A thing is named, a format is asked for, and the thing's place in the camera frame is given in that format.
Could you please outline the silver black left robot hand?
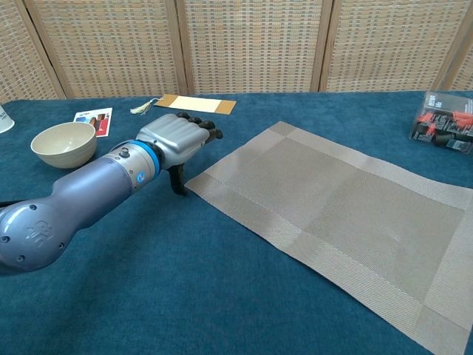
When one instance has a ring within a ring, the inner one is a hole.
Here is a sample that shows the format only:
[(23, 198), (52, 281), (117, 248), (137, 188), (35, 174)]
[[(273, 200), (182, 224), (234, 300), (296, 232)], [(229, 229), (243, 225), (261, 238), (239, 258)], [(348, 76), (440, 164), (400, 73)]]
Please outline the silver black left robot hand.
[(177, 195), (186, 194), (184, 164), (204, 145), (221, 138), (223, 133), (214, 122), (191, 117), (185, 112), (162, 115), (145, 125), (136, 136), (137, 141), (152, 151), (155, 174), (166, 170), (171, 189)]

